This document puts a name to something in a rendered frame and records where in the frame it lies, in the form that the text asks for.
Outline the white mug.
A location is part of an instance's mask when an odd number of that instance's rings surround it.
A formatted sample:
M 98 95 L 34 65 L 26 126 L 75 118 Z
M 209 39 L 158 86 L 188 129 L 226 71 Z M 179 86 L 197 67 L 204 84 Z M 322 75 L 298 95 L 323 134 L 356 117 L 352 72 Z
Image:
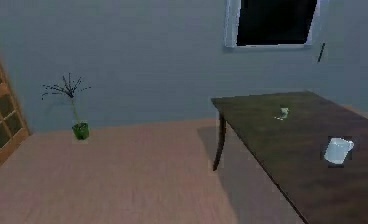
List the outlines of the white mug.
M 353 141 L 343 138 L 331 138 L 325 150 L 324 159 L 332 164 L 341 165 L 353 147 Z

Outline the house plant in green pot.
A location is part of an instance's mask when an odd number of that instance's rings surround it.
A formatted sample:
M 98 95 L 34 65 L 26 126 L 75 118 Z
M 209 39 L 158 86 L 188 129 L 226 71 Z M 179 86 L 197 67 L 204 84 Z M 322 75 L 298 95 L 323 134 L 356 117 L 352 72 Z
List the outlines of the house plant in green pot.
M 78 92 L 91 89 L 91 86 L 81 88 L 80 85 L 82 84 L 82 81 L 82 77 L 79 77 L 77 80 L 73 80 L 72 74 L 68 73 L 67 75 L 62 76 L 61 84 L 43 84 L 42 87 L 45 89 L 45 91 L 41 94 L 41 99 L 44 99 L 44 97 L 47 95 L 63 95 L 69 99 L 73 116 L 75 118 L 75 122 L 71 129 L 75 139 L 79 141 L 86 140 L 90 135 L 89 124 L 79 117 L 75 102 L 76 94 Z

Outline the dark wooden table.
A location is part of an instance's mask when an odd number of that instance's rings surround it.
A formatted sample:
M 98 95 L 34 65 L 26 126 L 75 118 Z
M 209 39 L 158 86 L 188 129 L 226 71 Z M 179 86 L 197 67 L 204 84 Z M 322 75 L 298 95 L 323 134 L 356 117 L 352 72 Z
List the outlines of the dark wooden table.
M 313 92 L 214 98 L 220 161 L 231 127 L 305 224 L 368 224 L 368 118 Z M 280 109 L 288 117 L 278 120 Z M 354 142 L 343 164 L 331 138 Z

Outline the white framed window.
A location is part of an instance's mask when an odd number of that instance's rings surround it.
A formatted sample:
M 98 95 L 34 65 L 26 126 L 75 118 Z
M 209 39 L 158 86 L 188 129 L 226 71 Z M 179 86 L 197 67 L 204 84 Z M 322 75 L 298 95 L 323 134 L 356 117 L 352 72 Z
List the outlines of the white framed window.
M 320 24 L 320 0 L 226 0 L 227 48 L 302 48 Z

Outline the wooden door with glass panes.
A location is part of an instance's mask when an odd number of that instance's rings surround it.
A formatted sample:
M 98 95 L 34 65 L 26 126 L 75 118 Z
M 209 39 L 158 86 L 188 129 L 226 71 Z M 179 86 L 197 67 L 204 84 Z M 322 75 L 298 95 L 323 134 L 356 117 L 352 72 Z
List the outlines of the wooden door with glass panes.
M 0 167 L 29 136 L 21 108 L 0 62 Z

